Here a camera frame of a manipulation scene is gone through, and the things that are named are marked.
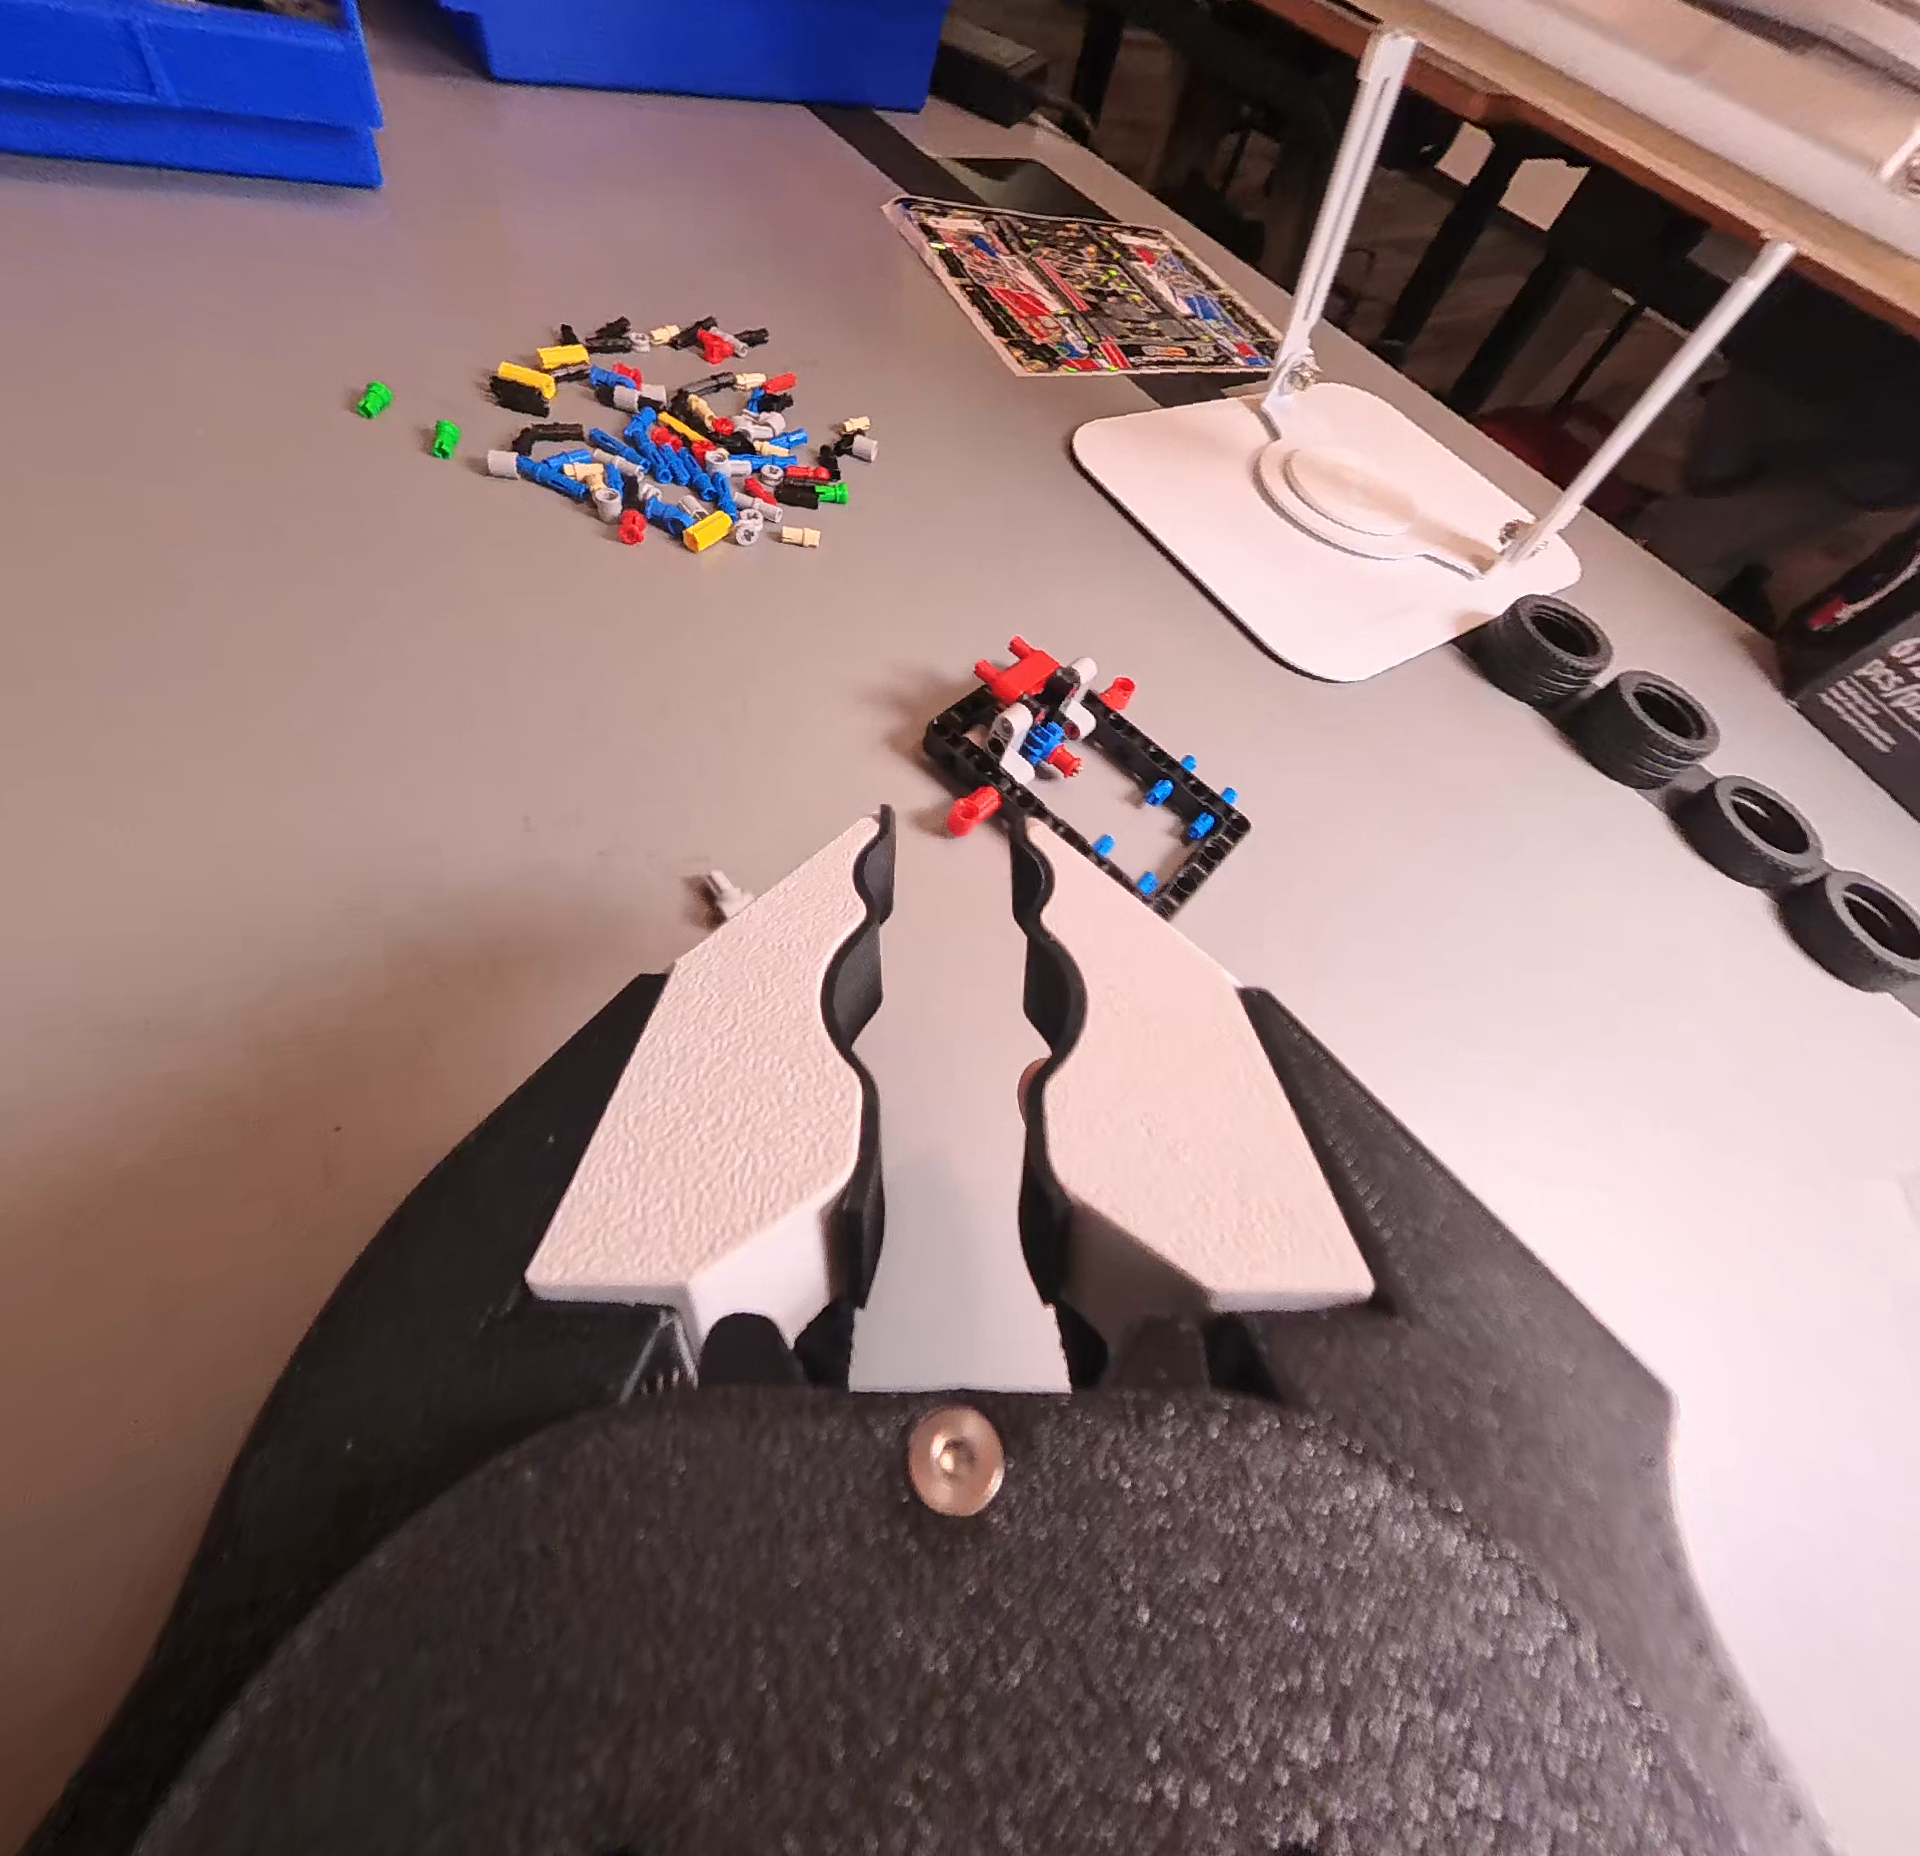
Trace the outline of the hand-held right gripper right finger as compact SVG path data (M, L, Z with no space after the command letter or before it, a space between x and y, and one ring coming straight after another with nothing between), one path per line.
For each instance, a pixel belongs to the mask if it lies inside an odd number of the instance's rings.
M1071 1384L1141 1326L1350 1311L1375 1276L1241 986L1033 818L1009 831L1021 1244Z

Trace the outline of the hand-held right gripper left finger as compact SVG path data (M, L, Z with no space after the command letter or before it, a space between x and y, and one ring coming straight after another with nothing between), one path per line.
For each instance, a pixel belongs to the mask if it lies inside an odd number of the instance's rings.
M761 1317L813 1384L852 1377L883 1245L878 1086L895 815L856 818L665 976L523 1281L673 1311L703 1362Z

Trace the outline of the pile of colourful lego pieces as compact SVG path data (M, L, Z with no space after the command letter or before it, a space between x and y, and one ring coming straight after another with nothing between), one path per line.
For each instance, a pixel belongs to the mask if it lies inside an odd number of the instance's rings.
M568 500L620 545L817 552L878 435L866 414L810 426L802 378L771 366L769 346L765 325L715 315L560 325L483 374L516 421L483 472Z

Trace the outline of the black rubber toy tire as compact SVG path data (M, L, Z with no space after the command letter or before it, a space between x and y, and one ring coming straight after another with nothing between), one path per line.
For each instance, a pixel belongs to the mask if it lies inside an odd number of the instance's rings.
M1456 650L1501 694L1549 718L1600 687L1615 662L1606 631L1559 595L1519 595Z
M1710 780L1674 804L1672 822L1699 858L1747 888L1786 893L1828 874L1809 818L1751 776Z
M1720 746L1710 707L1652 671L1620 671L1585 694L1563 732L1615 784L1664 789Z
M1797 945L1843 986L1892 996L1917 982L1917 910L1888 883L1827 869L1786 892L1780 910Z

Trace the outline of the black cardboard box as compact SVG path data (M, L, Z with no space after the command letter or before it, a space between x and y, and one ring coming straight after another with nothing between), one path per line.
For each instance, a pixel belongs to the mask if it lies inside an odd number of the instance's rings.
M1917 817L1917 524L1793 610L1776 650L1798 715Z

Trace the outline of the colourful sticker sheet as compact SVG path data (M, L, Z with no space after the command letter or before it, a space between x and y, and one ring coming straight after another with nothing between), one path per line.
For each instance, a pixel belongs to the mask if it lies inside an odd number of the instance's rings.
M1264 378L1280 332L1152 225L895 196L887 215L1021 378Z

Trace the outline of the wooden table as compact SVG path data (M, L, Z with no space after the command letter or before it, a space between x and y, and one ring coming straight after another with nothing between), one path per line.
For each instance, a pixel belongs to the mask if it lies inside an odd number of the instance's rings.
M1275 11L1285 0L1264 0ZM1915 331L1915 0L1302 0Z

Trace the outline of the blue plastic storage bin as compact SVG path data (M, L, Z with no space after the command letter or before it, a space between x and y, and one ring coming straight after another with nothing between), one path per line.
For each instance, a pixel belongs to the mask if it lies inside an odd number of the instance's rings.
M431 0L495 80L919 111L952 0Z
M357 0L3 0L3 148L379 189Z

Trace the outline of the black lego frame assembly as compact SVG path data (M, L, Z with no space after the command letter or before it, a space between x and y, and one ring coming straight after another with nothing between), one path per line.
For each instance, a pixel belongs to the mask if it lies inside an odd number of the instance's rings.
M1012 637L1004 660L983 657L973 668L973 691L929 719L923 755L951 787L951 804L970 789L997 787L1002 808L990 825L1026 822L1053 833L1152 914L1172 918L1251 838L1252 822L1233 787L1210 787L1195 756L1147 734L1132 718L1137 692L1127 673L1104 681L1091 657L1065 662L1044 645ZM1173 822L1168 869L1130 877L1111 836L1088 836L1047 799L1047 789L1074 781L1090 756L1104 756L1141 808Z

